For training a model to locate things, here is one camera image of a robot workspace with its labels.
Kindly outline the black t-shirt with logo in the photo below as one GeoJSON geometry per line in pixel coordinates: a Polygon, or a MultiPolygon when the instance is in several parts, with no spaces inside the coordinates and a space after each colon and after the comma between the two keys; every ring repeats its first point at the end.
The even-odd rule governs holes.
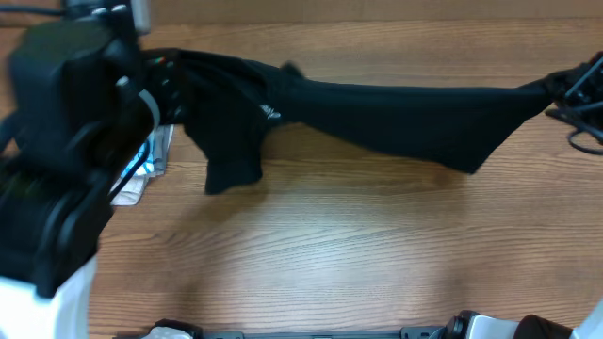
{"type": "Polygon", "coordinates": [[[542,81],[514,89],[363,86],[313,81],[292,64],[187,50],[180,57],[193,92],[182,123],[207,159],[208,194],[259,181],[264,137],[280,124],[472,174],[552,102],[542,81]]]}

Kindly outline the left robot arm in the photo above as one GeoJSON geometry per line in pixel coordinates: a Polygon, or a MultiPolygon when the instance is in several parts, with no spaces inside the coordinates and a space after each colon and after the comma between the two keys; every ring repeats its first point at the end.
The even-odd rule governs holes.
{"type": "Polygon", "coordinates": [[[1,122],[1,334],[85,338],[112,200],[166,119],[145,55],[145,1],[64,1],[8,56],[16,104],[1,122]]]}

